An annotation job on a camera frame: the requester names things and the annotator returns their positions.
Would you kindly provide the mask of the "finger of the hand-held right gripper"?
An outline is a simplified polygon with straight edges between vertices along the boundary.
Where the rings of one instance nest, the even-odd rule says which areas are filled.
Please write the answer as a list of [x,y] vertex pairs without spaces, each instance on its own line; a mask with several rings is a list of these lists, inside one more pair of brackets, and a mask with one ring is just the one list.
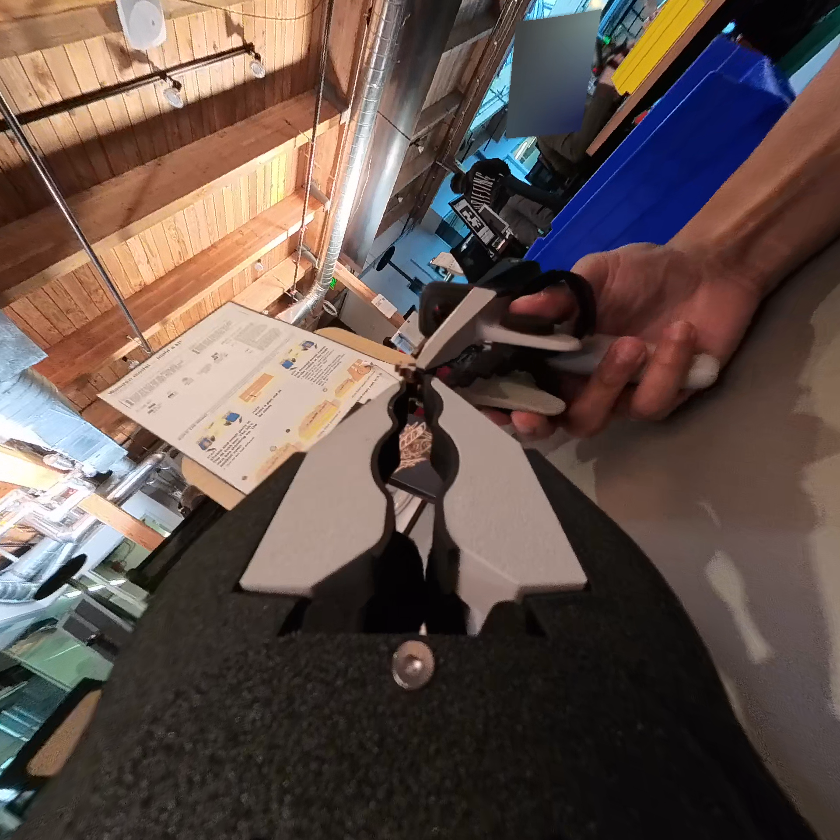
[[488,288],[426,287],[417,313],[423,340],[414,354],[415,368],[429,372],[478,342],[480,317],[496,301],[496,292]]
[[482,408],[546,417],[558,417],[566,408],[564,400],[537,387],[528,374],[477,379],[469,385],[469,402]]

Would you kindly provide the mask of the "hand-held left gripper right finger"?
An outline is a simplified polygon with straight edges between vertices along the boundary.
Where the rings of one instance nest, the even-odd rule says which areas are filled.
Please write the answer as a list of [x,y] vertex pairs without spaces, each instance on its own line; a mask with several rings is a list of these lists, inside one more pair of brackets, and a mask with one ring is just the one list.
[[435,502],[428,569],[477,635],[494,607],[582,592],[587,576],[526,451],[452,388],[423,382]]

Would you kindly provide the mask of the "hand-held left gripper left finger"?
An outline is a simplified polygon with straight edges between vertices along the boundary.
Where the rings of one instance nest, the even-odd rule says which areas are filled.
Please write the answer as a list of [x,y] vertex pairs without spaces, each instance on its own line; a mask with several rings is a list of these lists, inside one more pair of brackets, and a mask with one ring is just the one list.
[[301,458],[239,580],[295,600],[283,633],[415,634],[424,623],[424,564],[385,485],[408,396],[405,384],[389,386]]

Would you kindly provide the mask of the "grey desk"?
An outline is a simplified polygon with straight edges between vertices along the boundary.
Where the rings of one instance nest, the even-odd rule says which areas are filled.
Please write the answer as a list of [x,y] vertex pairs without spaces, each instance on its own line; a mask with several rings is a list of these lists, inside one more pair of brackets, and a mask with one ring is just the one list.
[[666,420],[535,444],[657,565],[821,838],[839,832],[838,254],[782,284]]

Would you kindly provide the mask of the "person's right hand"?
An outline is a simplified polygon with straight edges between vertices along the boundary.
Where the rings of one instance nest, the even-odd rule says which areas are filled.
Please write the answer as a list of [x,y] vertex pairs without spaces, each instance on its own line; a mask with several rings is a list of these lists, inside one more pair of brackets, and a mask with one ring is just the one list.
[[767,287],[754,265],[672,244],[588,255],[572,270],[594,291],[595,331],[615,342],[593,374],[560,378],[560,417],[513,412],[500,420],[521,438],[547,438],[557,427],[589,438],[620,415],[665,418],[689,396],[680,386],[696,354],[729,361]]

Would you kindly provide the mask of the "black floor lamp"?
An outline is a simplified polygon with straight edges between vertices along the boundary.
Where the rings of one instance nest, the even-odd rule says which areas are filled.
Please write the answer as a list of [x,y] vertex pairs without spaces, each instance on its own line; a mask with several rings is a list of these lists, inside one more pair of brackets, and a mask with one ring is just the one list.
[[399,314],[407,317],[419,310],[425,282],[415,271],[397,265],[395,252],[396,247],[390,246],[375,264],[376,289],[395,306]]

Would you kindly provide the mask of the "black and white tag poster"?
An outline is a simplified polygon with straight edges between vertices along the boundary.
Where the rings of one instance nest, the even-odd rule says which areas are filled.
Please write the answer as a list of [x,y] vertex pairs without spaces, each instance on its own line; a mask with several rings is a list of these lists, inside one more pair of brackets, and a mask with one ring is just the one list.
[[449,207],[491,253],[502,251],[514,239],[511,227],[489,205],[476,207],[466,196],[459,196]]

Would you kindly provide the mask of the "black model kit box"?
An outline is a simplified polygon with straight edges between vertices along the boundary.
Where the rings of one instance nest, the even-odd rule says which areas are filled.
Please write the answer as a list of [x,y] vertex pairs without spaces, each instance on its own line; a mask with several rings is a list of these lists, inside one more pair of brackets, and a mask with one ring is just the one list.
[[399,464],[386,484],[392,490],[402,490],[435,503],[443,491],[444,481],[432,461],[432,428],[419,400],[411,400],[408,405],[406,424],[399,437]]

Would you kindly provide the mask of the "wooden instruction board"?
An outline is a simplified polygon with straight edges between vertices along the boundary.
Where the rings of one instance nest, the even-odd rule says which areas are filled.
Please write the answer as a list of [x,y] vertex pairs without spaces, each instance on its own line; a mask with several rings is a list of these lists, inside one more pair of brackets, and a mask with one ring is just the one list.
[[[366,339],[347,329],[337,327],[318,329],[315,334],[351,350],[359,351],[363,355],[370,356],[383,365],[396,367],[414,362],[410,354],[397,349],[389,339],[385,343],[377,343],[372,339]],[[229,485],[185,455],[182,457],[181,470],[189,485],[195,486],[201,493],[214,500],[227,511],[234,509],[246,497],[245,493]]]

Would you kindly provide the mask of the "blue plastic bin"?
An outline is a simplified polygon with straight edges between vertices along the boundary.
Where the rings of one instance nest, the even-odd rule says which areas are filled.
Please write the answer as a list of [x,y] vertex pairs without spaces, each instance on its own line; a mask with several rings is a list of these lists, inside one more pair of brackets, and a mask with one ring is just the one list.
[[582,257],[668,242],[745,162],[795,98],[769,58],[715,37],[525,258],[569,270]]

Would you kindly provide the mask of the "yellow plastic bin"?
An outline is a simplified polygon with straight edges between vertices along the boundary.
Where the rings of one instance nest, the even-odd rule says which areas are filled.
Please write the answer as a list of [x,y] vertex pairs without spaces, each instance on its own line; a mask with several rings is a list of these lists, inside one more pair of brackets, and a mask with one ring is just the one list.
[[704,1],[665,2],[615,70],[616,92],[623,96],[635,92],[706,5]]

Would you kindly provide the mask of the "thin metal pole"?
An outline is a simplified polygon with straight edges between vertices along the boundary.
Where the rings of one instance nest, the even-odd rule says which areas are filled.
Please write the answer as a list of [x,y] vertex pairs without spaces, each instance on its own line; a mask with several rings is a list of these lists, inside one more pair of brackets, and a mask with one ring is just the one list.
[[75,235],[83,252],[87,255],[87,257],[93,265],[93,268],[97,271],[100,278],[106,284],[111,297],[114,299],[123,317],[129,324],[133,336],[137,340],[142,350],[145,352],[146,356],[151,356],[153,353],[151,345],[149,344],[148,340],[144,337],[144,334],[140,329],[139,324],[135,321],[132,313],[128,308],[126,300],[123,298],[118,287],[107,272],[106,267],[102,264],[100,257],[98,256],[98,254],[92,247],[90,241],[88,241],[88,238],[82,231],[82,228],[79,225],[75,214],[73,213],[69,204],[67,203],[66,198],[60,191],[53,175],[50,173],[48,167],[46,166],[46,163],[43,162],[39,154],[35,151],[35,148],[32,145],[32,143],[30,143],[23,126],[18,120],[18,116],[12,110],[4,94],[1,94],[1,113],[3,119],[5,120],[7,128],[11,130],[12,135],[25,152],[26,156],[28,157],[29,163],[32,165],[36,174],[42,181],[53,203],[57,206],[61,216],[63,216],[63,218],[65,219],[73,235]]

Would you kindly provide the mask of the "black lighting track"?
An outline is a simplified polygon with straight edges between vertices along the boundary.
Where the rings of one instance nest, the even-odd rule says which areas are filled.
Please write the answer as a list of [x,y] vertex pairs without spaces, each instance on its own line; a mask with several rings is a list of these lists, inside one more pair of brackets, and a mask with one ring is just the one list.
[[140,77],[135,77],[131,80],[119,81],[113,85],[101,87],[96,91],[82,92],[74,97],[65,98],[39,108],[21,112],[17,114],[17,117],[21,125],[25,126],[45,119],[51,119],[80,108],[85,108],[95,103],[105,102],[106,100],[112,98],[128,96],[130,93],[139,92],[146,88],[155,87],[160,88],[162,91],[162,78],[165,76],[177,79],[182,84],[182,78],[186,75],[198,72],[199,70],[209,70],[224,63],[225,61],[238,57],[247,57],[247,66],[249,67],[249,56],[255,53],[261,57],[253,44],[245,43],[231,49],[217,52],[210,56],[189,60],[165,70],[157,70]]

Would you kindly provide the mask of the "white ceiling speaker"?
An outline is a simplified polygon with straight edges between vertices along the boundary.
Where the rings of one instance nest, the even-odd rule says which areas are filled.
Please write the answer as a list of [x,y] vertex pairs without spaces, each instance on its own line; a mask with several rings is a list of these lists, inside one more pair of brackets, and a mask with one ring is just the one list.
[[123,35],[132,49],[153,49],[166,41],[161,1],[116,1],[115,4]]

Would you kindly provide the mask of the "silver ventilation duct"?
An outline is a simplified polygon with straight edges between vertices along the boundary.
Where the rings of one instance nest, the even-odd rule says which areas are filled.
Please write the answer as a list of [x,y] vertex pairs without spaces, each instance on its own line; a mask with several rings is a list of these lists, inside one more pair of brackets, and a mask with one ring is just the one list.
[[351,113],[350,147],[329,236],[308,294],[281,315],[303,327],[322,310],[340,257],[361,268],[371,251],[460,1],[374,2]]

